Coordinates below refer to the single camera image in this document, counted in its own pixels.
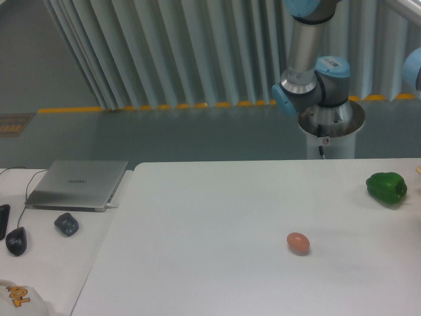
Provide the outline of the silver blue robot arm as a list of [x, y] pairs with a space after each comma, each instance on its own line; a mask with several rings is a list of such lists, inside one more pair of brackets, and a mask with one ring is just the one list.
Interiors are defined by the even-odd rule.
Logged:
[[287, 64], [272, 88], [294, 115], [355, 95], [420, 92], [419, 1], [286, 1], [293, 19]]

